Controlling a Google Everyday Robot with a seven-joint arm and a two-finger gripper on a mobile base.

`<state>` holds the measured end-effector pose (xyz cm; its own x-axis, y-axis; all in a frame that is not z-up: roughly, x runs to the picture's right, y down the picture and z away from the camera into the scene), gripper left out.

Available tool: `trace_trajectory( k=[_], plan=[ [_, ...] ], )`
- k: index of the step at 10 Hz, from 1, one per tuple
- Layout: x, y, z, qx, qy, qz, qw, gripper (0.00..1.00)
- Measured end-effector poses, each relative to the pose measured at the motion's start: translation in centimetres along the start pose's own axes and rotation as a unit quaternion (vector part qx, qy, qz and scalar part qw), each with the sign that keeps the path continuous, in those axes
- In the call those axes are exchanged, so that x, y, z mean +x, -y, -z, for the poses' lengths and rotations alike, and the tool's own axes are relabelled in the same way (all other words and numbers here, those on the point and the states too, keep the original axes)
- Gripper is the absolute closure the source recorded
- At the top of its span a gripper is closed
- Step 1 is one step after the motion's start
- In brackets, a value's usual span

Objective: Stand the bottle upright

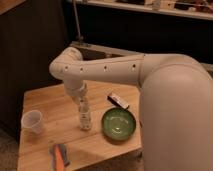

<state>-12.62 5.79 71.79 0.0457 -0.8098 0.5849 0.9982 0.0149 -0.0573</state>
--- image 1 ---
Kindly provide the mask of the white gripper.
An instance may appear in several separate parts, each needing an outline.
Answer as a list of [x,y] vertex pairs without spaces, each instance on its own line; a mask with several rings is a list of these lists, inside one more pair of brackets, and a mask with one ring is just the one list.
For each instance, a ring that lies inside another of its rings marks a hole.
[[87,94],[87,85],[83,82],[74,85],[70,82],[65,82],[64,88],[74,103],[79,105],[79,121],[81,129],[90,130],[92,127],[91,113],[88,104],[84,101]]

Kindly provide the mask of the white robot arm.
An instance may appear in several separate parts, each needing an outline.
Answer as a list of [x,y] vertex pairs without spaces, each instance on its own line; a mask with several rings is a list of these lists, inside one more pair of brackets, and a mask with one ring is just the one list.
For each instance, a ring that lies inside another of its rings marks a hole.
[[85,61],[68,47],[50,64],[71,96],[86,80],[139,89],[144,171],[213,171],[213,78],[183,54],[143,54]]

